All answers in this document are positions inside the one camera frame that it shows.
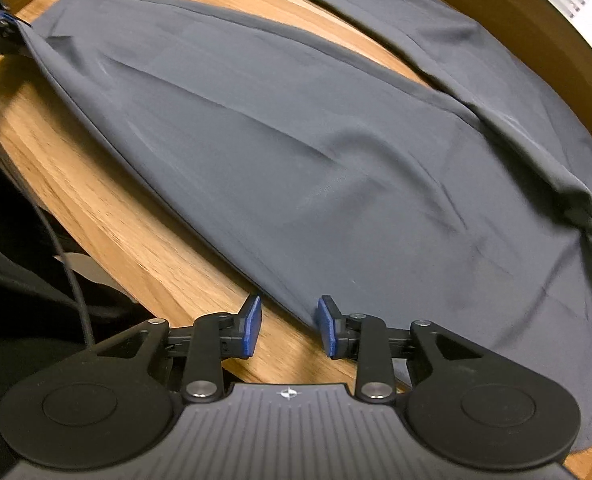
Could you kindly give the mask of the grey trousers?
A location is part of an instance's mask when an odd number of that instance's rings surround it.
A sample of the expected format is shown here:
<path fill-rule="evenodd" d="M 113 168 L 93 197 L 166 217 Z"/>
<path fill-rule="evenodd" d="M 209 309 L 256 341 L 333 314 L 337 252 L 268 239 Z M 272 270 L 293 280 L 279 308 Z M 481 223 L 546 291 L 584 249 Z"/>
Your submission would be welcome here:
<path fill-rule="evenodd" d="M 592 137 L 439 0 L 317 0 L 339 44 L 189 0 L 59 0 L 22 36 L 120 164 L 280 306 L 429 318 L 550 377 L 592 445 Z"/>

